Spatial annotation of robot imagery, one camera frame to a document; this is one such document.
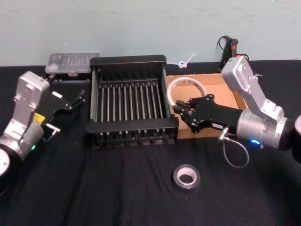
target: white label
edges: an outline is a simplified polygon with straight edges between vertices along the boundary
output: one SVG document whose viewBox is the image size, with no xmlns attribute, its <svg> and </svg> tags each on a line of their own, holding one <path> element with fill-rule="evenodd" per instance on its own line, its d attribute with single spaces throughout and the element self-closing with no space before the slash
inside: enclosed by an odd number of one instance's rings
<svg viewBox="0 0 301 226">
<path fill-rule="evenodd" d="M 216 128 L 219 128 L 219 129 L 223 129 L 223 126 L 218 125 L 218 124 L 215 124 L 215 123 L 212 123 L 212 126 L 213 126 L 213 127 L 216 127 Z"/>
<path fill-rule="evenodd" d="M 54 96 L 56 96 L 58 98 L 62 98 L 63 97 L 61 94 L 59 94 L 57 92 L 54 92 L 54 91 L 52 92 L 52 95 L 54 95 Z"/>
</svg>

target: cardboard box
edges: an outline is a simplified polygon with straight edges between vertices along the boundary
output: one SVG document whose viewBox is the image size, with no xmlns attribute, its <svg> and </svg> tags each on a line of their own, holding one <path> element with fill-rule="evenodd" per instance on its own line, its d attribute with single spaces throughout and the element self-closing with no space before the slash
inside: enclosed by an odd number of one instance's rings
<svg viewBox="0 0 301 226">
<path fill-rule="evenodd" d="M 201 82 L 205 86 L 208 94 L 210 93 L 214 94 L 215 96 L 214 101 L 218 105 L 233 107 L 242 110 L 247 109 L 247 105 L 244 99 L 237 92 L 232 92 L 228 88 L 221 74 L 193 74 L 193 75 L 180 75 L 180 76 L 169 75 L 167 76 L 168 84 L 179 77 L 191 77 Z M 171 94 L 174 101 L 176 100 L 188 101 L 190 98 L 202 96 L 198 88 L 188 83 L 182 83 L 174 87 L 172 89 Z M 212 128 L 205 128 L 201 130 L 199 133 L 194 134 L 191 132 L 191 129 L 188 127 L 188 125 L 186 125 L 181 120 L 181 117 L 178 114 L 175 115 L 179 118 L 180 121 L 178 139 L 218 137 L 221 134 L 220 131 Z"/>
</svg>

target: gray cable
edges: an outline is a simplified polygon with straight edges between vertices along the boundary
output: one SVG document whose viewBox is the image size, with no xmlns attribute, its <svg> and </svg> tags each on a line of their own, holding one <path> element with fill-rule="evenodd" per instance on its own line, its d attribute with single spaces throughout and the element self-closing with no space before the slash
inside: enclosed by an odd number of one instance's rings
<svg viewBox="0 0 301 226">
<path fill-rule="evenodd" d="M 42 138 L 42 140 L 45 142 L 45 143 L 47 143 L 47 142 L 49 142 L 53 137 L 54 137 L 54 135 L 56 134 L 56 131 L 54 131 L 52 134 L 51 134 L 51 136 L 46 140 L 45 138 Z"/>
<path fill-rule="evenodd" d="M 229 161 L 229 159 L 228 159 L 228 157 L 227 157 L 227 154 L 226 154 L 225 140 L 230 141 L 230 142 L 232 142 L 232 143 L 234 143 L 234 144 L 237 144 L 237 145 L 239 145 L 239 146 L 241 146 L 241 147 L 243 148 L 244 152 L 246 153 L 246 158 L 247 158 L 246 163 L 245 163 L 244 165 L 242 165 L 242 166 L 236 166 L 236 165 L 232 164 L 232 163 Z M 227 163 L 228 163 L 230 166 L 232 166 L 232 167 L 234 167 L 234 168 L 237 168 L 237 169 L 242 169 L 242 168 L 245 168 L 245 167 L 249 164 L 249 161 L 250 161 L 250 155 L 249 155 L 249 152 L 248 152 L 248 150 L 246 149 L 246 147 L 243 146 L 243 145 L 242 145 L 241 143 L 239 143 L 238 141 L 232 140 L 232 139 L 230 139 L 229 137 L 224 137 L 224 139 L 222 140 L 222 150 L 223 150 L 225 159 L 226 159 Z"/>
</svg>

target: plastic lid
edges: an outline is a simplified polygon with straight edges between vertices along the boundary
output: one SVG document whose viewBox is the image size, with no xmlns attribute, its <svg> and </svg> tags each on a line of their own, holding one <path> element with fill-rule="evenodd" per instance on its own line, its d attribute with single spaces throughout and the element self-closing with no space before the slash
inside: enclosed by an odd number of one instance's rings
<svg viewBox="0 0 301 226">
<path fill-rule="evenodd" d="M 90 60 L 100 57 L 100 53 L 53 53 L 46 66 L 46 73 L 77 76 L 78 73 L 90 73 Z"/>
</svg>

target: black table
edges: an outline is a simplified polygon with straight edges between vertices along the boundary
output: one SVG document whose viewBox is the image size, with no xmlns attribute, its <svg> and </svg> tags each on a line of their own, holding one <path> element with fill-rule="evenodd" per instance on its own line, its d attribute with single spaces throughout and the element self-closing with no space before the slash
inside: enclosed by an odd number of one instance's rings
<svg viewBox="0 0 301 226">
<path fill-rule="evenodd" d="M 267 98 L 287 117 L 301 114 L 301 61 L 254 61 L 263 74 Z M 215 73 L 218 63 L 168 66 L 168 74 Z M 17 78 L 26 71 L 45 74 L 43 66 L 0 68 L 0 131 L 12 116 Z M 53 84 L 67 98 L 88 83 Z M 60 117 L 62 130 L 47 145 L 39 143 L 24 162 L 17 184 L 0 197 L 0 225 L 27 226 L 160 226 L 160 225 L 301 225 L 301 164 L 291 153 L 257 149 L 245 169 L 224 160 L 217 138 L 179 140 L 176 145 L 90 151 L 85 145 L 89 104 L 79 113 Z M 228 147 L 236 162 L 245 160 Z M 182 194 L 172 185 L 173 170 L 195 166 L 199 191 Z"/>
</svg>

